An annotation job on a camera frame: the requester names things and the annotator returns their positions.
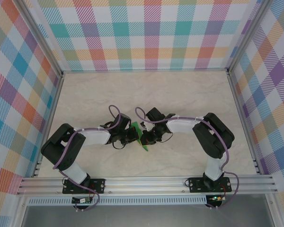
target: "colorful checkered wall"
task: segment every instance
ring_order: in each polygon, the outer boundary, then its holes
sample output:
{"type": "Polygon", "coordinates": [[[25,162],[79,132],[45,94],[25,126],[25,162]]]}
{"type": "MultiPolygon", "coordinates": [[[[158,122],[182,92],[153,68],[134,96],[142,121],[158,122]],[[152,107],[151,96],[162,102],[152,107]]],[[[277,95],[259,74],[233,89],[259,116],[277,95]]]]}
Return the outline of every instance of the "colorful checkered wall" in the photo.
{"type": "Polygon", "coordinates": [[[256,0],[25,2],[61,67],[82,71],[225,68],[256,0]]]}
{"type": "Polygon", "coordinates": [[[34,167],[57,81],[12,0],[0,0],[0,227],[34,167]]]}
{"type": "Polygon", "coordinates": [[[232,78],[257,155],[284,206],[284,0],[275,0],[232,78]]]}
{"type": "Polygon", "coordinates": [[[241,43],[242,43],[242,41],[243,41],[243,39],[244,39],[244,37],[245,37],[245,34],[246,34],[246,32],[248,31],[248,29],[249,29],[249,27],[250,27],[250,25],[251,25],[251,22],[252,22],[252,20],[254,19],[255,15],[257,14],[257,11],[258,11],[258,9],[260,8],[262,2],[263,2],[263,0],[257,0],[256,4],[255,4],[255,6],[254,6],[254,8],[252,9],[252,12],[251,12],[250,16],[248,17],[248,20],[247,20],[247,22],[246,22],[246,24],[245,24],[245,26],[244,26],[244,28],[243,28],[243,30],[242,30],[242,32],[241,32],[239,38],[238,38],[238,40],[237,40],[237,43],[236,43],[235,47],[233,48],[233,50],[232,50],[232,52],[231,52],[231,56],[230,56],[230,58],[228,59],[228,62],[227,62],[227,64],[226,64],[226,67],[227,67],[227,68],[229,68],[229,66],[230,66],[230,64],[231,64],[231,62],[232,62],[232,59],[233,59],[233,57],[235,56],[235,54],[236,54],[236,52],[237,52],[239,46],[241,45],[241,43]]]}

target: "gray floor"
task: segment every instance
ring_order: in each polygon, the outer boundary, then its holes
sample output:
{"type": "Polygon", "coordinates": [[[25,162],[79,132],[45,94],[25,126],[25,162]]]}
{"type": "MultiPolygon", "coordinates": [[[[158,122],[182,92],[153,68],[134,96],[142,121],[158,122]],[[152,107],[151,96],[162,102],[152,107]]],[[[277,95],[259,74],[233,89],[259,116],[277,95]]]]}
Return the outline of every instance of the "gray floor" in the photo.
{"type": "MultiPolygon", "coordinates": [[[[204,116],[215,113],[234,133],[226,171],[256,174],[231,89],[223,71],[125,72],[66,74],[51,133],[63,123],[73,127],[97,127],[112,120],[108,106],[118,106],[138,121],[134,108],[146,112],[204,116]]],[[[91,176],[171,176],[203,174],[207,155],[193,135],[175,133],[166,143],[148,146],[137,142],[122,150],[112,145],[83,147],[77,162],[91,176]]],[[[43,158],[39,177],[61,176],[43,158]]]]}
{"type": "Polygon", "coordinates": [[[28,207],[22,227],[273,227],[264,195],[237,195],[221,210],[204,205],[28,207]]]}

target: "beige floor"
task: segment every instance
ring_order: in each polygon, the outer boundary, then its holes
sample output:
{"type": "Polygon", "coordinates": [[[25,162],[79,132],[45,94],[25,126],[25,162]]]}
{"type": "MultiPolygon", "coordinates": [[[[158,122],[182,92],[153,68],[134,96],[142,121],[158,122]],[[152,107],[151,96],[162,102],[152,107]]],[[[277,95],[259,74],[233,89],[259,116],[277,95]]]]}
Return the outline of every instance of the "beige floor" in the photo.
{"type": "MultiPolygon", "coordinates": [[[[54,116],[51,134],[63,123],[97,127],[112,120],[108,106],[115,104],[138,121],[134,108],[146,112],[154,106],[162,113],[204,116],[215,113],[234,133],[230,161],[225,170],[255,174],[225,72],[125,72],[67,74],[54,116]]],[[[91,176],[201,175],[207,155],[195,136],[176,133],[166,143],[145,151],[137,142],[122,150],[112,145],[83,147],[77,162],[91,176]]],[[[39,177],[60,176],[43,158],[39,177]]]]}

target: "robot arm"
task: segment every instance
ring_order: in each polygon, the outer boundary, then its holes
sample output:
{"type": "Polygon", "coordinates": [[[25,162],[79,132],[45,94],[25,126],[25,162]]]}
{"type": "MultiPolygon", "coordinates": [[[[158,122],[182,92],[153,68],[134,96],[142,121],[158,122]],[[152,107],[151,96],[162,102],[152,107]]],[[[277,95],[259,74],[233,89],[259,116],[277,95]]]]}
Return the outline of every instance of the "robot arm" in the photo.
{"type": "MultiPolygon", "coordinates": [[[[185,132],[195,134],[202,148],[209,156],[207,167],[203,174],[204,184],[209,189],[213,189],[219,184],[224,176],[221,168],[226,161],[226,153],[220,140],[205,123],[193,120],[175,119],[178,117],[175,116],[175,114],[169,114],[165,117],[165,115],[161,114],[156,108],[151,109],[146,116],[152,122],[171,117],[172,120],[156,124],[148,122],[141,123],[146,129],[143,131],[141,137],[142,145],[150,145],[155,144],[157,141],[162,141],[162,135],[165,133],[185,132]]],[[[227,148],[231,147],[234,141],[234,135],[215,114],[208,113],[204,117],[199,117],[199,119],[210,123],[220,134],[227,148]]]]}
{"type": "MultiPolygon", "coordinates": [[[[70,141],[65,156],[57,168],[75,183],[88,187],[90,176],[75,161],[81,147],[92,144],[113,144],[117,140],[125,146],[139,138],[136,129],[134,127],[130,128],[131,119],[128,116],[121,113],[119,123],[117,119],[118,116],[113,122],[108,122],[105,125],[99,126],[98,128],[101,130],[82,130],[79,133],[76,133],[70,141]],[[118,125],[114,128],[105,130],[108,128],[108,125],[116,125],[117,123],[118,125]]],[[[56,165],[64,152],[64,143],[69,142],[70,137],[75,131],[76,130],[67,123],[61,125],[42,146],[42,155],[56,165]]]]}

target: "metal mounting plate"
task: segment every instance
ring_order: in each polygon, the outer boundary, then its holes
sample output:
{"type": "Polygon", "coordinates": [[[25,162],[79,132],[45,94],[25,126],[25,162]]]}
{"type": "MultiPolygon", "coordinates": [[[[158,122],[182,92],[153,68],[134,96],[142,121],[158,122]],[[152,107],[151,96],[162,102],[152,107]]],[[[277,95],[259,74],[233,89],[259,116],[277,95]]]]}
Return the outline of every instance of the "metal mounting plate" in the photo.
{"type": "MultiPolygon", "coordinates": [[[[203,177],[189,178],[188,185],[190,193],[210,192],[208,188],[204,185],[203,177]]],[[[224,188],[221,187],[221,185],[225,187],[226,192],[231,192],[231,181],[228,177],[223,177],[220,181],[220,184],[214,190],[212,190],[212,192],[224,192],[224,188]]]]}
{"type": "MultiPolygon", "coordinates": [[[[89,188],[95,190],[99,194],[103,194],[105,188],[105,179],[90,179],[89,188]]],[[[69,180],[65,180],[63,183],[62,194],[88,194],[88,193],[89,191],[74,185],[69,180]]]]}

